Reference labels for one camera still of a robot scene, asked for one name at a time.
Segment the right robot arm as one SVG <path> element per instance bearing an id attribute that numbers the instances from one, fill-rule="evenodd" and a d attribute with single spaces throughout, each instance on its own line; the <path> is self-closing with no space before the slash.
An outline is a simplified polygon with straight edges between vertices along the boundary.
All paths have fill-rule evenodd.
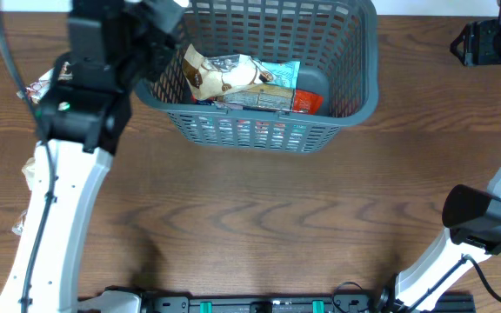
<path id="1" fill-rule="evenodd" d="M 464 66 L 501 64 L 501 1 L 498 18 L 465 25 L 451 43 Z M 501 167 L 484 191 L 463 184 L 447 196 L 443 230 L 423 255 L 382 290 L 376 312 L 430 312 L 467 271 L 501 253 Z"/>

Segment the grey plastic basket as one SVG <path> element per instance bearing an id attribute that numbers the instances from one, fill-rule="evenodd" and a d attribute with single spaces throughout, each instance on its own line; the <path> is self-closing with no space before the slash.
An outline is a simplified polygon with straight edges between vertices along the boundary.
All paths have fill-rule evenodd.
<path id="1" fill-rule="evenodd" d="M 377 107 L 370 0 L 194 0 L 177 31 L 136 93 L 193 143 L 312 153 Z"/>

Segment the treat bag beige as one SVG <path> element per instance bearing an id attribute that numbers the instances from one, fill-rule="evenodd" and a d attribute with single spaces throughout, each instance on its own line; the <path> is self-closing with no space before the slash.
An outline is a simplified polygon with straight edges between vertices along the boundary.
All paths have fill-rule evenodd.
<path id="1" fill-rule="evenodd" d="M 253 57 L 242 54 L 205 57 L 192 44 L 184 54 L 182 72 L 198 100 L 236 93 L 273 80 L 273 75 Z"/>

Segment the small teal wipes packet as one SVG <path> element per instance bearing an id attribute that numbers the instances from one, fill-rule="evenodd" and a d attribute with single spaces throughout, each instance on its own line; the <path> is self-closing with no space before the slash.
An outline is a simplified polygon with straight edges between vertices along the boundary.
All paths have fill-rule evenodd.
<path id="1" fill-rule="evenodd" d="M 273 75 L 273 80 L 270 84 L 290 89 L 297 87 L 300 64 L 299 61 L 288 61 L 285 63 L 262 62 L 262 65 Z"/>

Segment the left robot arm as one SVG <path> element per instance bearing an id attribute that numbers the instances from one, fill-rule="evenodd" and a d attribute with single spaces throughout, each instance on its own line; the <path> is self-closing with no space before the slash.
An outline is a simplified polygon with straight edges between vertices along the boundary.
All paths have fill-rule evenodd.
<path id="1" fill-rule="evenodd" d="M 130 120 L 130 94 L 157 79 L 178 48 L 185 1 L 75 1 L 70 48 L 29 110 L 39 140 L 35 178 L 0 312 L 141 312 L 140 292 L 81 300 L 78 278 L 90 217 Z"/>

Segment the spaghetti pack red ends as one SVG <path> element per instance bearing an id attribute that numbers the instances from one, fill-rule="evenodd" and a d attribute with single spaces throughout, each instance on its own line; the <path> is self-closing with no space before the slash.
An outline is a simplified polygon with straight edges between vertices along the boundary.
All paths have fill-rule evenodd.
<path id="1" fill-rule="evenodd" d="M 236 93 L 217 96 L 215 103 L 242 110 L 296 112 L 314 115 L 324 98 L 318 94 L 270 84 L 261 84 Z"/>

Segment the Kleenex tissue multipack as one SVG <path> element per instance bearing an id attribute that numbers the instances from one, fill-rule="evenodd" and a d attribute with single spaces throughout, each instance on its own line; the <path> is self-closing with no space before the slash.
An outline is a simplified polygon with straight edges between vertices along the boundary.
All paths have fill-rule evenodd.
<path id="1" fill-rule="evenodd" d="M 214 98 L 209 98 L 209 99 L 204 99 L 204 100 L 198 100 L 196 98 L 192 98 L 191 101 L 194 103 L 194 104 L 198 104 L 198 105 L 209 105 L 209 106 L 214 106 L 214 107 L 217 107 L 219 109 L 227 109 L 227 108 L 231 108 L 231 104 L 230 103 L 224 103 L 224 102 L 220 102 L 218 100 L 215 100 Z"/>

